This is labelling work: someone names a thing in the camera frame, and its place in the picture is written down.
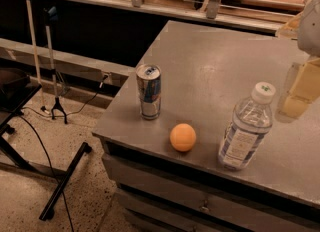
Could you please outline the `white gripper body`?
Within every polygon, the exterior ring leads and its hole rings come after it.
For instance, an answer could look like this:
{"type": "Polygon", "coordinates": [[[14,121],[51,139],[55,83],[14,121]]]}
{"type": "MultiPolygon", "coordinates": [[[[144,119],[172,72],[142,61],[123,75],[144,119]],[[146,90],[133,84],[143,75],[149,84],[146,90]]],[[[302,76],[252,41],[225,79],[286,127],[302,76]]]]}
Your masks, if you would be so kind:
{"type": "Polygon", "coordinates": [[[298,48],[311,56],[320,56],[320,0],[305,7],[298,28],[298,48]]]}

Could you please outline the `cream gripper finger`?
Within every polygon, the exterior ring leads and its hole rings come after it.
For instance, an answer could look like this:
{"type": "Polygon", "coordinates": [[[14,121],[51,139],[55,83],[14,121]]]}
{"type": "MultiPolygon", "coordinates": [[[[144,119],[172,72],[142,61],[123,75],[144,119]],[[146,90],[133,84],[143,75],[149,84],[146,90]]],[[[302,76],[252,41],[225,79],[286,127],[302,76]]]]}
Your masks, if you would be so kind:
{"type": "Polygon", "coordinates": [[[282,25],[275,33],[276,37],[296,40],[302,13],[297,14],[282,25]]]}
{"type": "Polygon", "coordinates": [[[293,63],[278,101],[276,119],[284,123],[299,119],[319,97],[320,58],[310,56],[303,64],[293,63]]]}

